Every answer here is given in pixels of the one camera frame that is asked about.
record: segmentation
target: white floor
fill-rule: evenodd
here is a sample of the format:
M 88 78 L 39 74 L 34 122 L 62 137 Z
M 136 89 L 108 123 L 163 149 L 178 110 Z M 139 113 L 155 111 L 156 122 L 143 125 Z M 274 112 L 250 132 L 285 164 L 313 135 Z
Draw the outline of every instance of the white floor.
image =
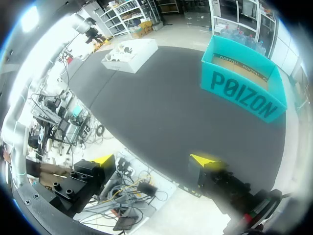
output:
M 212 33 L 207 28 L 178 23 L 167 25 L 159 31 L 146 35 L 145 38 L 156 39 L 159 46 L 184 47 L 205 51 L 211 36 Z M 101 50 L 112 49 L 119 42 L 130 39 L 130 35 L 122 35 L 113 39 L 111 45 L 104 46 Z M 294 98 L 290 83 L 287 76 L 282 71 L 280 72 L 285 86 L 288 110 L 286 111 L 285 151 L 274 188 L 281 189 L 283 192 L 289 192 L 291 187 L 290 180 L 292 179 L 298 151 L 299 120 L 293 105 Z M 105 133 L 105 136 L 108 138 L 112 137 L 108 132 Z M 74 150 L 74 161 L 78 161 L 81 158 L 91 160 L 109 153 L 116 154 L 123 148 L 125 146 L 115 138 L 104 140 L 100 145 L 87 145 L 85 150 L 76 148 Z M 157 211 L 135 234 L 220 235 L 223 234 L 223 229 L 228 221 L 228 215 L 223 215 L 212 200 L 206 197 L 197 198 L 178 189 L 166 205 Z M 99 230 L 103 229 L 101 226 L 93 227 Z

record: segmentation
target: water bottle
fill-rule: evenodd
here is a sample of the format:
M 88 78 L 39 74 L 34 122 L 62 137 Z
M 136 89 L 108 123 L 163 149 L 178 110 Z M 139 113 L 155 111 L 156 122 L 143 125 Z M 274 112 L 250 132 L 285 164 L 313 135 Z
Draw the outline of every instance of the water bottle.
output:
M 232 31 L 232 33 L 231 33 L 232 40 L 234 40 L 234 38 L 239 34 L 239 32 L 240 32 L 239 28 Z
M 243 45 L 246 44 L 246 37 L 244 36 L 242 31 L 239 31 L 239 34 L 235 34 L 233 40 Z
M 256 43 L 253 39 L 252 34 L 250 34 L 250 36 L 246 38 L 246 46 L 255 50 Z
M 266 49 L 263 47 L 263 41 L 260 41 L 256 44 L 256 47 L 255 47 L 255 50 L 262 54 L 262 55 L 265 55 L 266 53 Z
M 228 25 L 226 25 L 226 27 L 221 30 L 221 37 L 228 38 L 228 39 L 231 38 L 231 32 L 228 29 Z

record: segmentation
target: black table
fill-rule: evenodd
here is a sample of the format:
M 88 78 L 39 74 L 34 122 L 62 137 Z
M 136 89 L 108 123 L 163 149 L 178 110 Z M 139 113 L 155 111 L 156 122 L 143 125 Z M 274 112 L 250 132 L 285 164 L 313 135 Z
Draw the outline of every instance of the black table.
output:
M 200 88 L 203 52 L 159 47 L 136 74 L 106 69 L 97 52 L 70 88 L 126 147 L 178 183 L 197 186 L 189 154 L 213 154 L 252 192 L 271 190 L 285 141 L 285 114 L 266 124 Z

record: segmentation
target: white box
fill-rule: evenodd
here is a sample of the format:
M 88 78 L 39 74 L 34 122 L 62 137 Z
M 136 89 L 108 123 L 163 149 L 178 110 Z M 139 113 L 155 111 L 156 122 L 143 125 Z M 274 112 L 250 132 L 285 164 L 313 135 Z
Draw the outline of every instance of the white box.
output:
M 134 39 L 121 42 L 123 46 L 132 49 L 133 57 L 127 62 L 107 61 L 104 58 L 101 63 L 109 70 L 136 73 L 141 66 L 158 50 L 155 39 Z

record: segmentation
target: teal box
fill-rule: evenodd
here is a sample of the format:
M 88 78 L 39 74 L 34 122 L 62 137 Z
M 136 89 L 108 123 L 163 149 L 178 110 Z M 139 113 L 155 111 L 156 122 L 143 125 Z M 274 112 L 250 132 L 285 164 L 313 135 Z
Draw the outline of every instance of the teal box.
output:
M 213 56 L 216 55 L 262 77 L 268 90 L 236 72 L 213 64 Z M 251 48 L 219 36 L 212 37 L 203 55 L 201 88 L 241 106 L 267 123 L 287 109 L 277 66 Z

